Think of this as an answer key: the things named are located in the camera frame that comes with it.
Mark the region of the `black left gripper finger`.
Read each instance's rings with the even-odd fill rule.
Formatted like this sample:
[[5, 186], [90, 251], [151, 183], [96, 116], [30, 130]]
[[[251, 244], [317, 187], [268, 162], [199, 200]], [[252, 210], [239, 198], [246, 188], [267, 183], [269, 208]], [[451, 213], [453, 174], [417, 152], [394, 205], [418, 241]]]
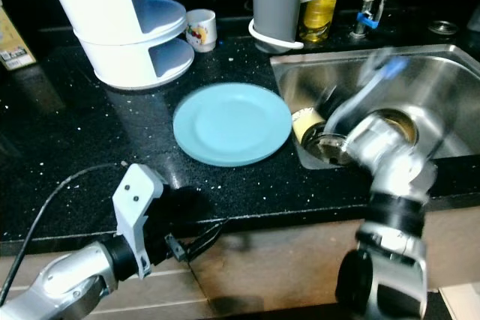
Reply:
[[206, 229], [198, 237], [194, 238], [194, 241], [190, 242], [187, 246], [188, 255], [202, 255], [203, 252], [209, 250], [216, 241], [218, 241], [222, 231], [230, 223], [230, 220], [221, 220], [217, 222], [209, 229]]
[[195, 245], [185, 244], [174, 235], [166, 235], [166, 244], [171, 252], [171, 256], [178, 262], [189, 263], [195, 258]]

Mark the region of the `large stainless steel bowl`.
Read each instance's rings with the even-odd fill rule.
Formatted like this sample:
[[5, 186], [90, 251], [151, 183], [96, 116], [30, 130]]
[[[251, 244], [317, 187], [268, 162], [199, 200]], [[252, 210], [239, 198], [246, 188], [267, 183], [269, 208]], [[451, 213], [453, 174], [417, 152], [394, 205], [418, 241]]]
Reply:
[[304, 145], [305, 150], [329, 165], [351, 166], [353, 156], [347, 152], [346, 137], [335, 133], [318, 133], [311, 136]]

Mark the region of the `beige cabinet door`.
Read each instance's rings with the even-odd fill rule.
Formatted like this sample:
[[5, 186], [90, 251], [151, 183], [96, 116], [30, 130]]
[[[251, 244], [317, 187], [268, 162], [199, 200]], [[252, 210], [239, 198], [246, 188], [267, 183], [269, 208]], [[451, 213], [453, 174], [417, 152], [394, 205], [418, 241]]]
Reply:
[[480, 282], [480, 207], [430, 211], [424, 239], [430, 289]]
[[216, 316], [326, 305], [358, 220], [222, 235], [190, 262]]

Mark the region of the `light blue plate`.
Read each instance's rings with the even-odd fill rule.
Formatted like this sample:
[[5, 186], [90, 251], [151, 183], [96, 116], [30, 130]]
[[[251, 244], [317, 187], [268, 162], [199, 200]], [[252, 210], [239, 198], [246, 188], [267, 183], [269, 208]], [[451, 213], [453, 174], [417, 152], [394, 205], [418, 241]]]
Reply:
[[243, 82], [192, 91], [172, 117], [178, 147], [195, 161], [219, 167], [268, 158], [284, 145], [292, 128], [292, 113], [275, 91]]

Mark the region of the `cream plate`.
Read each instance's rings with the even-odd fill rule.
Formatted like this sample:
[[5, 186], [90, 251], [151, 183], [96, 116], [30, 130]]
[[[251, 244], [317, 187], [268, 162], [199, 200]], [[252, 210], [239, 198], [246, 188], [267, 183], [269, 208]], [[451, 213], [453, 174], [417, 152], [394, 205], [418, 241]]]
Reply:
[[298, 145], [309, 142], [325, 131], [326, 119], [313, 107], [292, 114], [292, 134]]

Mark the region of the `stainless steel sink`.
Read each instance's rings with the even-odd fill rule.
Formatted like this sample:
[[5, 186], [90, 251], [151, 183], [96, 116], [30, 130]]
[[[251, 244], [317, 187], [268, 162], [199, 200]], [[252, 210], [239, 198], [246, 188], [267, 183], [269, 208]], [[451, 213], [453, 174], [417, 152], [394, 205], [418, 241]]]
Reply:
[[[270, 60], [279, 94], [291, 113], [315, 107], [339, 85], [354, 89], [373, 49], [292, 54]], [[397, 109], [418, 125], [415, 148], [433, 159], [480, 154], [480, 61], [452, 43], [402, 46], [393, 55], [410, 58], [377, 109]], [[336, 169], [298, 145], [299, 162], [309, 170]]]

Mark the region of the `white mug with red print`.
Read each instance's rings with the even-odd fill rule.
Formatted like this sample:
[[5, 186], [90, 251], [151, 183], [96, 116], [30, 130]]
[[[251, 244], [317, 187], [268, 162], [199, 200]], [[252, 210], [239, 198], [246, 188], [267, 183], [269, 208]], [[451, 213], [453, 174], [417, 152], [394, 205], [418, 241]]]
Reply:
[[189, 10], [185, 14], [185, 39], [196, 52], [211, 52], [216, 46], [218, 32], [216, 13], [209, 9]]

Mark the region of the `white blue tiered plastic rack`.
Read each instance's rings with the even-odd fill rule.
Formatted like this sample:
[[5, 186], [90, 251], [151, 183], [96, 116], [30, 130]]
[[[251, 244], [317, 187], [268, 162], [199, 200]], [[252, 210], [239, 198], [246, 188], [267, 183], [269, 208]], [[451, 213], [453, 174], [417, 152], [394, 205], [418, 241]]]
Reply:
[[59, 0], [94, 73], [114, 89], [138, 91], [180, 77], [194, 49], [179, 35], [185, 6], [175, 0]]

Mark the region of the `small steel bowl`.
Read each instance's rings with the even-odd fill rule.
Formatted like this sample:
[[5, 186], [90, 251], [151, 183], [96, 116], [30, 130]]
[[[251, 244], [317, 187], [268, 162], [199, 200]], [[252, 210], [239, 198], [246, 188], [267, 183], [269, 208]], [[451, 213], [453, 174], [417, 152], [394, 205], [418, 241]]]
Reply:
[[419, 142], [418, 125], [408, 114], [397, 109], [377, 109], [374, 114], [383, 118], [395, 130], [401, 132], [406, 142], [417, 145]]

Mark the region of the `yellow printed box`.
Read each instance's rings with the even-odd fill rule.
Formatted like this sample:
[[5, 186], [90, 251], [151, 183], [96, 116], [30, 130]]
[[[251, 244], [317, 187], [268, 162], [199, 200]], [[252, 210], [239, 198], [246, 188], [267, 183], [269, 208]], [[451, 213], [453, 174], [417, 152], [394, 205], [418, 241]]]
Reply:
[[0, 6], [0, 33], [0, 56], [7, 70], [17, 70], [37, 63], [34, 53], [9, 19], [3, 5]]

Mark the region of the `yellow cooking oil bottle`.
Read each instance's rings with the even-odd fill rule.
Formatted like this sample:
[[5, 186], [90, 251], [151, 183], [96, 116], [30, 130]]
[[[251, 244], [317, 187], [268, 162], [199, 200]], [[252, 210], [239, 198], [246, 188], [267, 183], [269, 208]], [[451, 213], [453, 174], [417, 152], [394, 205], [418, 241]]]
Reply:
[[301, 6], [298, 36], [303, 43], [321, 43], [329, 38], [337, 0], [313, 0]]

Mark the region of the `chrome faucet with blue clip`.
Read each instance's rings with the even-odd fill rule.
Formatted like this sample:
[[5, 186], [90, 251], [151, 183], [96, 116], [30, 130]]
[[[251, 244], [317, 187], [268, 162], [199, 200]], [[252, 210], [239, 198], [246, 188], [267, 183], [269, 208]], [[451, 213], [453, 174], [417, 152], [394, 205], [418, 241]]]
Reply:
[[367, 36], [367, 31], [377, 28], [380, 25], [382, 13], [386, 6], [386, 0], [362, 0], [362, 6], [358, 12], [356, 25], [349, 33], [352, 39], [363, 39]]

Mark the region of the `round metal lid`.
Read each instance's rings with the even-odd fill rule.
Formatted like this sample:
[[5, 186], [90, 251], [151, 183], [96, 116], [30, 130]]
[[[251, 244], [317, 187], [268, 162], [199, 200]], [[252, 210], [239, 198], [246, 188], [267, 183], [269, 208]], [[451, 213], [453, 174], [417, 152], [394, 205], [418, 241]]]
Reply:
[[429, 32], [440, 37], [452, 37], [459, 32], [459, 26], [456, 23], [446, 21], [445, 19], [435, 19], [427, 25]]

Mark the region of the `clear plastic container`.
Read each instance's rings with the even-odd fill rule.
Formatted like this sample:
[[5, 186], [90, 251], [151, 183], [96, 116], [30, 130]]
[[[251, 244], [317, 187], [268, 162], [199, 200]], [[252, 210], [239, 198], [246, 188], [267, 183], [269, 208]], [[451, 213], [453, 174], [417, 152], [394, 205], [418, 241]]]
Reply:
[[466, 27], [470, 31], [480, 33], [480, 4], [477, 4], [471, 12], [470, 18], [467, 20]]

